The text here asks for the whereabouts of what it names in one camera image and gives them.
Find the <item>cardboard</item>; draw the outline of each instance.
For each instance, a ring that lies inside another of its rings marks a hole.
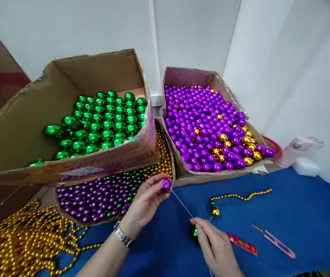
[[[182,85],[210,85],[212,89],[219,90],[220,94],[223,96],[225,101],[231,101],[233,106],[235,106],[236,111],[243,112],[242,107],[239,105],[236,97],[231,92],[229,87],[220,77],[220,75],[213,71],[205,71],[199,69],[190,68],[179,68],[179,67],[167,67],[165,69],[163,77],[163,85],[177,86]],[[251,174],[251,171],[257,167],[263,165],[265,160],[260,160],[255,162],[252,166],[246,167],[242,170],[231,170],[231,171],[220,171],[220,172],[194,172],[187,169],[185,162],[183,161],[179,151],[177,150],[175,144],[170,138],[167,128],[165,126],[164,118],[166,116],[166,106],[160,108],[160,122],[166,130],[165,135],[172,147],[174,158],[175,158],[175,171],[177,174],[177,180],[174,187],[188,185],[188,184],[202,184],[207,182],[214,182],[219,180],[237,178],[246,174]],[[261,137],[259,132],[247,122],[248,130],[253,132],[253,137],[256,139],[257,144],[266,145],[264,139]]]
[[[131,91],[137,98],[147,99],[147,123],[135,140],[89,155],[25,167],[38,159],[48,161],[58,151],[57,142],[45,137],[42,130],[72,114],[78,95],[109,90],[119,96]],[[0,185],[74,185],[159,161],[152,105],[133,49],[54,60],[39,79],[0,110]]]

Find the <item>silver watch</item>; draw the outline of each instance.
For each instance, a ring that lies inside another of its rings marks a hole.
[[[128,238],[121,230],[119,227],[119,222],[120,220],[115,224],[114,230],[115,230],[115,235],[118,237],[118,239],[125,244],[126,247],[129,248],[129,244],[132,242],[130,238]]]

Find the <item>scissors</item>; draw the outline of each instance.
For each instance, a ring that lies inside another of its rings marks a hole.
[[[274,244],[276,247],[278,247],[280,250],[282,250],[284,253],[286,253],[292,259],[295,259],[296,258],[296,254],[292,250],[290,250],[287,246],[285,246],[284,244],[282,244],[276,237],[274,237],[271,233],[269,233],[268,231],[266,231],[264,228],[262,228],[260,226],[258,227],[256,225],[252,225],[252,226],[260,234],[262,234],[267,240],[269,240],[272,244]]]

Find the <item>open cardboard box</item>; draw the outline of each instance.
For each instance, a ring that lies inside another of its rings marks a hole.
[[[130,91],[136,98],[147,99],[147,122],[135,140],[89,155],[25,167],[38,159],[48,161],[58,151],[57,142],[45,137],[42,130],[71,115],[78,95],[95,96],[109,90],[120,97]],[[152,105],[133,49],[54,60],[0,111],[0,185],[74,185],[159,161]]]

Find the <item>table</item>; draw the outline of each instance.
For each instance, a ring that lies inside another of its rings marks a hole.
[[[249,276],[292,276],[310,270],[330,268],[330,184],[319,177],[297,175],[292,169],[266,176],[247,175],[174,191],[195,217],[209,219],[209,198],[228,193],[248,196],[272,188],[269,194],[254,196],[249,202],[235,197],[217,200],[221,216],[212,224],[224,232],[252,243],[259,256],[233,245],[242,272]],[[189,237],[189,214],[172,194],[160,205],[153,220],[133,244],[120,276],[210,276],[200,247]],[[256,221],[295,252],[291,259],[253,227]],[[114,222],[91,227],[81,245],[103,242]],[[64,273],[74,276],[96,249],[80,254],[75,265]],[[62,255],[60,265],[70,263]],[[47,276],[47,271],[40,276]]]

